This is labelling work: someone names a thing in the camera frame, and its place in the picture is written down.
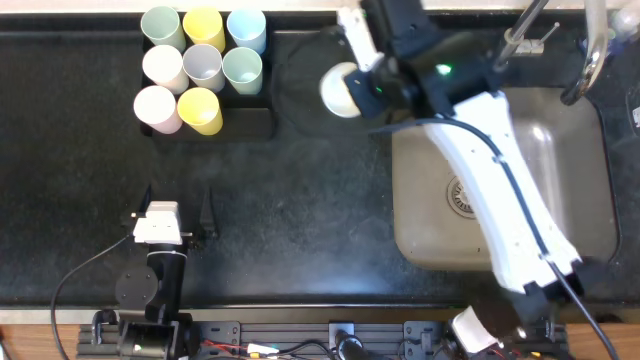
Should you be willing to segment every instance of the sink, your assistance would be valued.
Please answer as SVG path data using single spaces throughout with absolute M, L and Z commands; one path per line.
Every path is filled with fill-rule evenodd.
M 581 256 L 608 261 L 617 244 L 600 117 L 562 89 L 508 88 L 516 140 L 551 216 Z M 489 270 L 489 252 L 456 174 L 421 128 L 393 135 L 395 238 L 434 270 Z

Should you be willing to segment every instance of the drain strainer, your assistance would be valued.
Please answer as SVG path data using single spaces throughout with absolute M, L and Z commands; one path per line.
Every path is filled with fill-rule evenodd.
M 475 219 L 476 215 L 473 213 L 467 194 L 464 192 L 464 187 L 458 177 L 454 177 L 447 186 L 447 201 L 449 206 L 458 215 L 467 219 Z

